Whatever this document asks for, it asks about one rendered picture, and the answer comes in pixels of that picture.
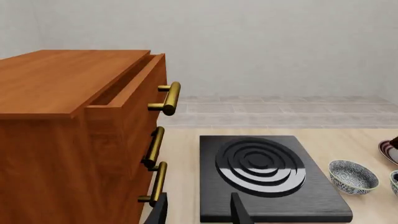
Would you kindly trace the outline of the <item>wooden drawer with open gap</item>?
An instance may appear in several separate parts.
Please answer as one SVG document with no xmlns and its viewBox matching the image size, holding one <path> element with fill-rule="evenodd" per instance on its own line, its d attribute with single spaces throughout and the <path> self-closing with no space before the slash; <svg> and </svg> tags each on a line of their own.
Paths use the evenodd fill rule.
<svg viewBox="0 0 398 224">
<path fill-rule="evenodd" d="M 158 87 L 166 84 L 165 54 L 146 55 L 85 108 L 88 132 L 126 134 L 150 116 L 157 116 L 147 105 L 164 102 L 167 94 Z"/>
</svg>

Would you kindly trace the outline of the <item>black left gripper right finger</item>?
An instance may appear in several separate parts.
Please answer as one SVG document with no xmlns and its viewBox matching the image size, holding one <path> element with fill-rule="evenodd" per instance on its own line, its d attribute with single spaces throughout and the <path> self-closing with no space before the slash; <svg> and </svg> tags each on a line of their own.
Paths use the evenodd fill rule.
<svg viewBox="0 0 398 224">
<path fill-rule="evenodd" d="M 232 224 L 254 224 L 245 209 L 239 194 L 231 193 L 230 209 Z"/>
</svg>

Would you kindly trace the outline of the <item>wooden cabinet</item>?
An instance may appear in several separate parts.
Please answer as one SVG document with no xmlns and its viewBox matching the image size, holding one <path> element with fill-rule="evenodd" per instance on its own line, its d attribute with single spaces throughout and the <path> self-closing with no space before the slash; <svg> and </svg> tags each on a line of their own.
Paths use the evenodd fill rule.
<svg viewBox="0 0 398 224">
<path fill-rule="evenodd" d="M 85 108 L 149 50 L 39 50 L 0 60 L 0 224 L 99 224 Z"/>
</svg>

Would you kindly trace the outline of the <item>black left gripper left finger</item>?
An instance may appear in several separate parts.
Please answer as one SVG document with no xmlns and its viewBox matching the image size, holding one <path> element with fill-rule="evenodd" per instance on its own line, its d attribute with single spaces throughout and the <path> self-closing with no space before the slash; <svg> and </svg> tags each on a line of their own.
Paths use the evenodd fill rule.
<svg viewBox="0 0 398 224">
<path fill-rule="evenodd" d="M 155 207 L 150 212 L 144 224 L 165 224 L 168 212 L 168 199 L 166 193 L 161 193 Z"/>
</svg>

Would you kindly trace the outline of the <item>flat black stove plate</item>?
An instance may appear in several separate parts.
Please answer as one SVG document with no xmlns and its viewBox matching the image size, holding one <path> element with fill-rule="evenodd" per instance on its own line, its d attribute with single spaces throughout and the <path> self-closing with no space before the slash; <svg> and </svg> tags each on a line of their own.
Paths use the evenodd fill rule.
<svg viewBox="0 0 398 224">
<path fill-rule="evenodd" d="M 353 213 L 295 136 L 200 136 L 200 221 L 349 223 Z"/>
</svg>

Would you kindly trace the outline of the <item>patterned black and white bowl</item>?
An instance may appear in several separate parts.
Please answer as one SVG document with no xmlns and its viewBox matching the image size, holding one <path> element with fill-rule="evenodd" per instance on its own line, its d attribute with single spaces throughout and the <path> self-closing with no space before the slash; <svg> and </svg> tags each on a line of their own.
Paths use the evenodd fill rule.
<svg viewBox="0 0 398 224">
<path fill-rule="evenodd" d="M 338 190 L 350 195 L 365 195 L 378 188 L 377 175 L 355 162 L 334 160 L 328 165 L 331 182 Z"/>
<path fill-rule="evenodd" d="M 390 173 L 390 185 L 393 193 L 398 197 L 398 170 Z"/>
</svg>

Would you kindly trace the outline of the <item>closed wooden drawer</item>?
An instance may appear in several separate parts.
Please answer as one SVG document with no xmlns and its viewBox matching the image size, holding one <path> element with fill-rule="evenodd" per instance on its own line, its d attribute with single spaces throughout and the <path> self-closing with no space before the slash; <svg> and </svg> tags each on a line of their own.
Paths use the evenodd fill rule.
<svg viewBox="0 0 398 224">
<path fill-rule="evenodd" d="M 156 126 L 111 133 L 91 132 L 89 137 L 94 150 L 95 162 L 102 177 L 132 179 L 146 154 Z"/>
<path fill-rule="evenodd" d="M 104 209 L 99 213 L 99 224 L 138 224 L 144 204 L 138 197 L 147 195 L 152 172 L 139 166 L 135 175 L 121 177 L 102 175 L 101 197 Z"/>
</svg>

